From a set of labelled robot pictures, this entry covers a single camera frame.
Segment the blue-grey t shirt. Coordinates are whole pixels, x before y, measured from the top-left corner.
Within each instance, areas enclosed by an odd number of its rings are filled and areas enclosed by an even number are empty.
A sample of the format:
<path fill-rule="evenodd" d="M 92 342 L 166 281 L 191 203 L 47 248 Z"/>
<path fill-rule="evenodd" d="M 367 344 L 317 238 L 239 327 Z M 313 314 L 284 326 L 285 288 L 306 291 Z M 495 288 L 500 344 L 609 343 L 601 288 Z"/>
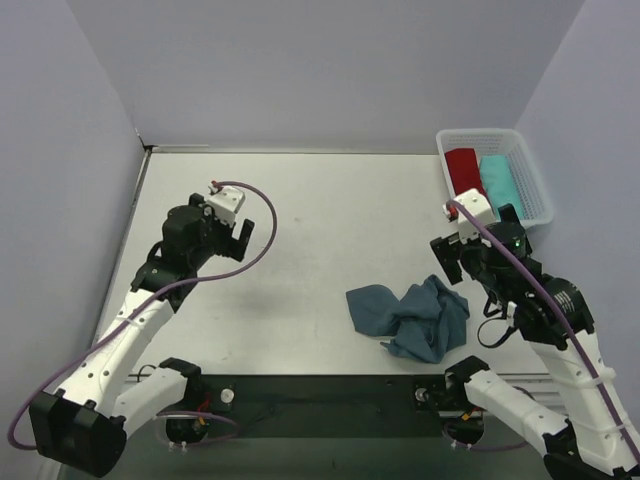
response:
<path fill-rule="evenodd" d="M 436 275 L 411 285 L 401 298 L 379 284 L 350 290 L 345 297 L 354 330 L 379 338 L 395 357 L 438 364 L 466 344 L 468 300 Z"/>

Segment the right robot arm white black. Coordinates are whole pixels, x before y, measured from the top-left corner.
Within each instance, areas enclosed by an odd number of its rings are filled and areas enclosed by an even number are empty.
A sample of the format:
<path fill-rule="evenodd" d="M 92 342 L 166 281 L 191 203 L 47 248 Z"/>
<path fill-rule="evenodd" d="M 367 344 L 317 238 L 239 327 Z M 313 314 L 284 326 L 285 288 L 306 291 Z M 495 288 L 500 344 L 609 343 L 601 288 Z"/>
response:
<path fill-rule="evenodd" d="M 507 336 L 521 335 L 546 367 L 565 411 L 545 407 L 476 356 L 446 370 L 444 398 L 500 420 L 540 454 L 554 479 L 637 478 L 639 433 L 616 393 L 616 374 L 602 359 L 583 294 L 533 258 L 512 205 L 495 216 L 478 199 L 445 204 L 457 231 L 432 240 L 431 248 L 450 283 L 468 275 L 482 285 L 485 315 L 506 321 Z"/>

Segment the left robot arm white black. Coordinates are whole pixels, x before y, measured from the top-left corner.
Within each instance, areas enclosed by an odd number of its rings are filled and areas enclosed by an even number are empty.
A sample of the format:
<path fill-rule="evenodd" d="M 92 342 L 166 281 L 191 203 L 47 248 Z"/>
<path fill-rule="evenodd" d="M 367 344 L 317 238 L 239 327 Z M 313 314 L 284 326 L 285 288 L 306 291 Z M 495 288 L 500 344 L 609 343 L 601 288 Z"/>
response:
<path fill-rule="evenodd" d="M 212 257 L 243 262 L 254 222 L 237 226 L 245 190 L 224 182 L 169 210 L 161 239 L 136 272 L 122 306 L 101 338 L 64 368 L 66 379 L 40 387 L 27 411 L 36 451 L 94 477 L 109 473 L 128 439 L 163 409 L 190 411 L 203 401 L 201 370 L 180 359 L 162 362 L 151 377 L 125 381 L 159 330 L 178 312 Z"/>

